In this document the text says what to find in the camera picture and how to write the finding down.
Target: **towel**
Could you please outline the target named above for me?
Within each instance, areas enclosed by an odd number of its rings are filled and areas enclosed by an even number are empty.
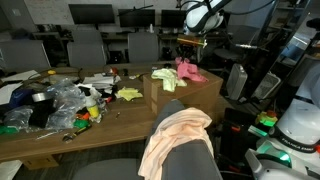
[[[137,89],[134,88],[122,88],[118,91],[119,96],[123,97],[125,100],[130,101],[133,98],[143,97]]]
[[[206,82],[208,81],[207,78],[199,74],[198,67],[194,64],[190,64],[190,60],[185,58],[182,61],[181,57],[176,58],[176,64],[178,66],[178,78],[189,78],[192,81],[198,81],[198,82]]]
[[[151,75],[152,79],[162,79],[163,80],[163,90],[174,92],[177,86],[187,86],[187,83],[178,79],[177,71],[174,69],[159,69],[153,71]]]
[[[172,148],[195,139],[202,139],[213,156],[209,136],[204,129],[211,118],[201,110],[188,108],[164,119],[151,136],[144,151],[138,174],[145,180],[160,180],[162,163]]]

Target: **wooden table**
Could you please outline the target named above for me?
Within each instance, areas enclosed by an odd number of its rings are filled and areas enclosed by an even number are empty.
[[[128,68],[131,74],[150,73],[151,66],[151,64],[143,66],[117,65],[120,73],[122,68]],[[101,72],[102,68],[83,71],[81,74],[88,75],[99,71]],[[128,77],[122,77],[118,87],[124,86],[138,88],[140,92],[143,92],[143,83],[139,79],[130,80]],[[56,166],[57,163],[52,162],[55,161],[52,155],[142,140],[149,135],[156,116],[146,106],[143,98],[130,102],[117,100],[110,103],[109,108],[110,111],[105,114],[99,124],[93,123],[91,129],[76,137],[69,144],[64,143],[62,138],[65,133],[76,131],[76,129],[64,130],[41,140],[35,139],[38,135],[46,134],[48,131],[0,135],[0,162],[19,159],[29,169],[35,169],[39,164],[43,167]]]

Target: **yellow cloth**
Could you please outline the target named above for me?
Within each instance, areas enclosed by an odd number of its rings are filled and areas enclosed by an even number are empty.
[[[151,75],[152,79],[162,79],[163,80],[163,90],[174,92],[176,86],[187,86],[187,83],[178,79],[177,71],[174,69],[159,69],[153,71]]]
[[[134,89],[134,88],[124,87],[118,91],[118,94],[127,101],[130,101],[133,98],[143,97],[143,95],[139,93],[137,89]]]

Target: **pink cloth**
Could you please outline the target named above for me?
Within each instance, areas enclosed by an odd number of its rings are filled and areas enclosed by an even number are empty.
[[[190,64],[189,59],[185,58],[184,61],[182,61],[181,57],[177,57],[175,61],[178,66],[177,73],[179,79],[186,77],[191,79],[192,81],[208,81],[207,78],[199,74],[198,67],[196,65]]]
[[[204,129],[211,121],[196,108],[179,111],[164,119],[150,138],[138,174],[145,180],[160,180],[162,163],[171,149],[195,139],[204,140],[213,156],[212,144]]]

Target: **clear plastic bag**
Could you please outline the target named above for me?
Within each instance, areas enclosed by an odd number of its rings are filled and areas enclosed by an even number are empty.
[[[85,107],[84,93],[70,79],[59,81],[47,91],[55,93],[53,106],[57,111],[49,116],[46,129],[73,128],[76,112]]]
[[[73,128],[75,114],[72,111],[57,111],[48,118],[46,129],[69,129]]]
[[[33,112],[32,108],[32,106],[20,106],[5,113],[4,124],[16,127],[19,130],[27,129],[29,127],[29,118]]]

